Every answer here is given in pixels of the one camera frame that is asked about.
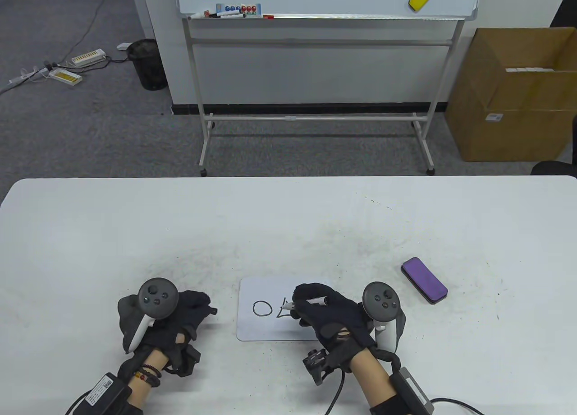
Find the black ink drawing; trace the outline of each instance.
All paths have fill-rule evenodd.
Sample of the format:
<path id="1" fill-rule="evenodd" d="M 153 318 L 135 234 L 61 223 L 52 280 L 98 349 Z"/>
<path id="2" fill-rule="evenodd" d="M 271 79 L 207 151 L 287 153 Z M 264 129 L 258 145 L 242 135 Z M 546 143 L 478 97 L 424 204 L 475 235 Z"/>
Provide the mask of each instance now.
<path id="1" fill-rule="evenodd" d="M 259 313 L 257 313 L 256 310 L 255 310 L 255 308 L 256 308 L 256 305 L 257 305 L 259 302 L 262 302 L 263 304 L 266 304 L 266 306 L 268 306 L 268 308 L 270 308 L 270 312 L 267 312 L 266 314 L 259 314 Z M 286 313 L 286 314 L 283 314 L 283 307 L 282 307 L 282 306 L 283 306 L 284 304 L 286 304 L 286 302 L 287 302 L 287 298 L 283 298 L 283 303 L 280 305 L 280 311 L 279 311 L 279 313 L 276 315 L 276 318 L 288 318 L 288 317 L 290 317 L 290 312 L 288 312 L 288 313 Z M 254 313 L 256 316 L 260 317 L 260 318 L 266 318 L 266 316 L 270 316 L 270 315 L 272 314 L 272 305 L 270 305 L 270 304 L 269 304 L 268 302 L 266 302 L 266 301 L 256 301 L 256 302 L 254 302 L 254 304 L 253 304 L 253 313 Z"/>
<path id="2" fill-rule="evenodd" d="M 290 317 L 290 311 L 288 312 L 288 314 L 282 314 L 283 312 L 283 305 L 287 303 L 287 298 L 283 298 L 283 303 L 280 306 L 280 311 L 279 313 L 276 315 L 276 318 L 288 318 Z"/>
<path id="3" fill-rule="evenodd" d="M 266 314 L 258 314 L 256 312 L 256 310 L 254 309 L 254 307 L 256 307 L 256 305 L 258 304 L 258 302 L 262 302 L 263 304 L 266 304 L 268 306 L 268 308 L 270 308 L 270 312 L 266 313 Z M 272 305 L 270 305 L 268 302 L 266 301 L 256 301 L 253 304 L 253 313 L 256 314 L 258 317 L 260 318 L 265 318 L 266 316 L 270 316 L 272 314 Z"/>

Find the white wall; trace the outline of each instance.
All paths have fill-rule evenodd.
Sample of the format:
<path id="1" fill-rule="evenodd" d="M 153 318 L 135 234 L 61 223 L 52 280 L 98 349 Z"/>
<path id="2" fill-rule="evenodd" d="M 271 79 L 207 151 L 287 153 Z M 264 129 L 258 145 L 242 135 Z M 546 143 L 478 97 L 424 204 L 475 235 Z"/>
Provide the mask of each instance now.
<path id="1" fill-rule="evenodd" d="M 148 14 L 146 0 L 134 0 L 134 5 L 136 6 L 136 12 L 138 13 L 138 19 L 140 20 L 140 25 L 142 25 L 144 36 L 154 39 L 154 29 L 152 28 L 152 21 Z"/>
<path id="2" fill-rule="evenodd" d="M 481 0 L 467 23 L 441 100 L 447 100 L 477 27 L 548 27 L 562 0 Z M 194 104 L 175 0 L 146 0 L 175 104 Z M 450 23 L 409 21 L 196 21 L 198 35 L 450 38 Z M 432 98 L 446 48 L 195 48 L 206 104 L 389 103 Z"/>

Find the cardboard box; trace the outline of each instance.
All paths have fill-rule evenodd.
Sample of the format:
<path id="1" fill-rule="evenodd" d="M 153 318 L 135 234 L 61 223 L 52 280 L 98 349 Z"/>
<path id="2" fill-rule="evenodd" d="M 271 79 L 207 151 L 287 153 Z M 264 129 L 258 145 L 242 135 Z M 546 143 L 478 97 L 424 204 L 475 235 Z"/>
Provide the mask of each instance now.
<path id="1" fill-rule="evenodd" d="M 546 161 L 576 114 L 574 28 L 478 29 L 445 117 L 465 161 Z"/>

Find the marker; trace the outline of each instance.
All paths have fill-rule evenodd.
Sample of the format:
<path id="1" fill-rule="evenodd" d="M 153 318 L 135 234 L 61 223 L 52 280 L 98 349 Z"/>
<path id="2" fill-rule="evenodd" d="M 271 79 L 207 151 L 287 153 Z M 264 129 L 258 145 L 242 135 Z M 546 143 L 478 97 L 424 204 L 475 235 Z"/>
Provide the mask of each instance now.
<path id="1" fill-rule="evenodd" d="M 238 15 L 239 13 L 241 13 L 240 10 L 235 9 L 235 10 L 229 10 L 229 11 L 224 11 L 224 12 L 217 12 L 215 14 L 210 14 L 208 15 L 209 18 L 218 18 L 218 17 L 225 17 L 227 15 Z"/>
<path id="2" fill-rule="evenodd" d="M 322 298 L 307 299 L 307 302 L 313 305 L 327 306 L 328 298 L 326 296 L 323 296 Z M 287 302 L 281 308 L 283 310 L 294 310 L 294 302 Z"/>
<path id="3" fill-rule="evenodd" d="M 210 12 L 209 11 L 204 11 L 204 12 L 196 12 L 195 14 L 189 15 L 188 19 L 198 19 L 198 18 L 208 18 L 210 17 Z"/>
<path id="4" fill-rule="evenodd" d="M 236 14 L 236 15 L 224 15 L 223 17 L 217 17 L 220 19 L 231 19 L 231 18 L 246 18 L 247 14 Z"/>

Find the forearm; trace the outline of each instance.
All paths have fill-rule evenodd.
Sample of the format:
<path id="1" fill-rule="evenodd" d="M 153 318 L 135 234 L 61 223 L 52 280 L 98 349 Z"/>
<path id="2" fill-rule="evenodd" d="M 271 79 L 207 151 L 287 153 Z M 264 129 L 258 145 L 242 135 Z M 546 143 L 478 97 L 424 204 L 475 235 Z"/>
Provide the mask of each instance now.
<path id="1" fill-rule="evenodd" d="M 389 375 L 369 349 L 357 353 L 350 366 L 369 406 L 375 407 L 396 395 Z"/>
<path id="2" fill-rule="evenodd" d="M 144 364 L 152 365 L 154 368 L 161 371 L 168 361 L 169 359 L 160 350 L 153 350 Z M 154 374 L 150 369 L 144 368 L 144 370 L 150 371 L 150 373 Z M 132 394 L 128 397 L 128 404 L 138 407 L 138 409 L 142 409 L 152 387 L 150 384 L 146 383 L 144 380 L 140 380 L 136 376 L 132 377 L 130 382 L 128 382 L 128 386 L 132 389 Z"/>

